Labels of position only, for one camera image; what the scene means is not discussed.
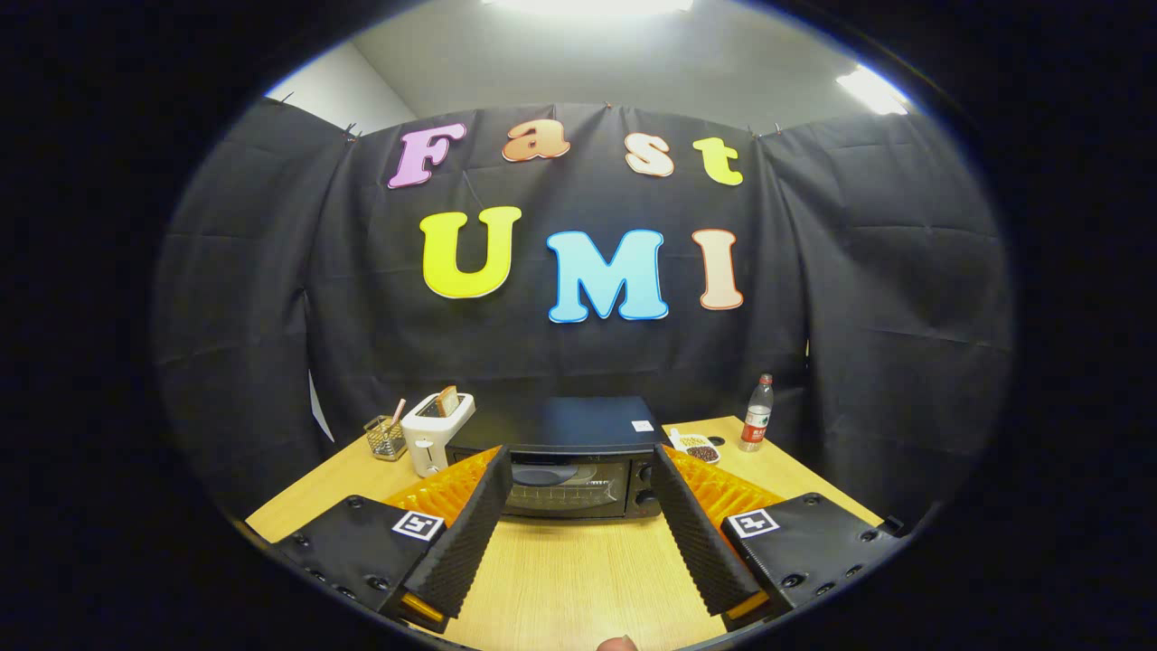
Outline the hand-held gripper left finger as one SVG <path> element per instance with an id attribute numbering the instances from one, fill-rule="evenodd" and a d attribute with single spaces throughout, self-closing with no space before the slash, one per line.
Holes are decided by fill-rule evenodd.
<path id="1" fill-rule="evenodd" d="M 460 615 L 510 490 L 510 449 L 489 447 L 386 500 L 347 495 L 272 545 L 363 609 L 443 632 Z"/>

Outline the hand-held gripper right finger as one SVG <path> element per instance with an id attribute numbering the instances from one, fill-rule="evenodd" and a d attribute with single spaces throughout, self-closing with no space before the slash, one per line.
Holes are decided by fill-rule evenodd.
<path id="1" fill-rule="evenodd" d="M 653 491 L 706 609 L 730 631 L 848 589 L 902 545 L 819 491 L 780 497 L 666 445 L 654 447 Z"/>

